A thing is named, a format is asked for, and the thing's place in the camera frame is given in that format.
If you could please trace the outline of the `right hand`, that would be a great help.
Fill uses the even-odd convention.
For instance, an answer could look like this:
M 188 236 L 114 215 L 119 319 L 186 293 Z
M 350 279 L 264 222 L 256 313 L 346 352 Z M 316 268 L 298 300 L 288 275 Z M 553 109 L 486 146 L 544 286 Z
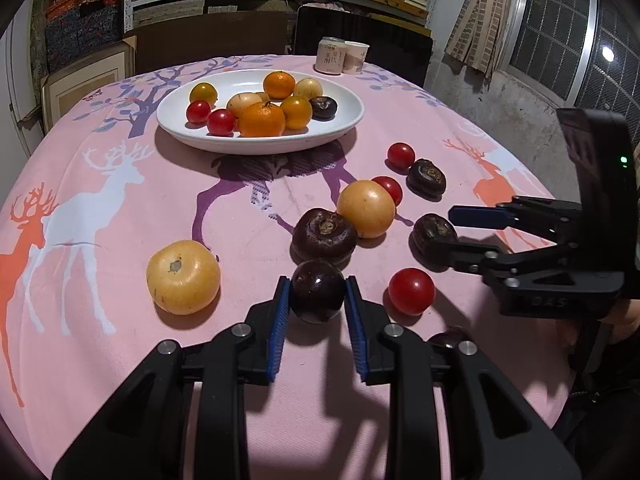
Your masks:
M 605 317 L 597 320 L 596 326 L 604 326 L 611 331 L 614 342 L 629 338 L 639 328 L 640 300 L 625 300 L 615 306 Z M 564 349 L 573 347 L 578 339 L 582 324 L 573 321 L 559 320 L 555 322 L 556 332 Z

